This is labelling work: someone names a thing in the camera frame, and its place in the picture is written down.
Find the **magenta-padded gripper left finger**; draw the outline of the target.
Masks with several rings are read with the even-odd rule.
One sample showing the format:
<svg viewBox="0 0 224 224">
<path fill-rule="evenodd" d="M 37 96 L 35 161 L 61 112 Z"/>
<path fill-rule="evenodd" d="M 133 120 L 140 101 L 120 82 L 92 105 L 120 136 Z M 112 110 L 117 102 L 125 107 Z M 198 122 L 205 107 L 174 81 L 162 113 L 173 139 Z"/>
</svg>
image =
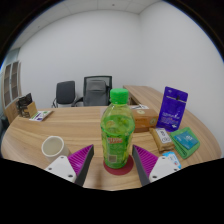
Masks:
<svg viewBox="0 0 224 224">
<path fill-rule="evenodd" d="M 59 156 L 46 171 L 82 186 L 94 155 L 94 145 L 86 146 L 70 156 Z"/>
</svg>

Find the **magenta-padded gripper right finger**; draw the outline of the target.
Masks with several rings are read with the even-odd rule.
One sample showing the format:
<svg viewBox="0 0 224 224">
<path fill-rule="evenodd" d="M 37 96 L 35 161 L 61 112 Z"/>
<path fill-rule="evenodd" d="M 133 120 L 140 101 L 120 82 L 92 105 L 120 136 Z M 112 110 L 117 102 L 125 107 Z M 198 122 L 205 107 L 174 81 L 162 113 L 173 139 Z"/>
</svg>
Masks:
<svg viewBox="0 0 224 224">
<path fill-rule="evenodd" d="M 134 145 L 132 148 L 132 156 L 136 163 L 142 186 L 179 171 L 179 167 L 166 156 L 157 157 L 137 145 Z"/>
</svg>

